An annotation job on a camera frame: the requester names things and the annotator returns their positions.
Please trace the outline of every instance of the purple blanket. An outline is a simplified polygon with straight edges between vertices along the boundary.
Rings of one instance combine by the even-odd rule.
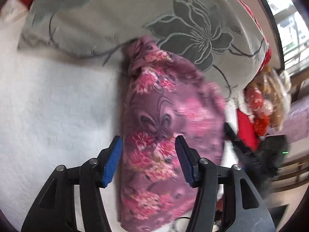
[[[294,143],[304,139],[309,135],[309,96],[294,102],[291,105],[291,110],[283,122],[283,129],[276,132],[269,130],[271,135],[287,136],[289,143]]]
[[[121,180],[121,225],[151,231],[193,208],[196,189],[175,151],[183,135],[201,157],[219,165],[225,101],[187,59],[160,50],[143,36],[127,50],[131,77],[126,98]]]

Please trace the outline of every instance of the red cushion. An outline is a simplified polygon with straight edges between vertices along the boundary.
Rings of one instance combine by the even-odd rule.
[[[237,109],[238,137],[255,152],[259,146],[259,139],[254,133],[253,124],[248,116]]]

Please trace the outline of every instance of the gray pillow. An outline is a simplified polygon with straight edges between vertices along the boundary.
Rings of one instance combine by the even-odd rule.
[[[102,63],[124,44],[152,34],[233,97],[257,73],[267,43],[238,0],[35,0],[19,47],[48,45]]]

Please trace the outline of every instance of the pillowcase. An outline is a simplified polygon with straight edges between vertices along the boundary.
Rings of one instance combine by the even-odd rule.
[[[153,34],[215,81],[226,98],[250,82],[268,44],[242,0],[35,0],[19,47],[48,45],[103,64],[134,38]]]
[[[120,222],[128,232],[149,232],[194,206],[197,189],[181,170],[178,135],[200,157],[220,165],[225,102],[216,83],[205,82],[191,62],[160,50],[147,35],[127,54]]]

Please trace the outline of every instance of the window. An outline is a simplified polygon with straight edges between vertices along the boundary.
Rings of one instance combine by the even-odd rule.
[[[291,0],[267,0],[281,38],[285,69],[291,74],[309,66],[309,31]]]

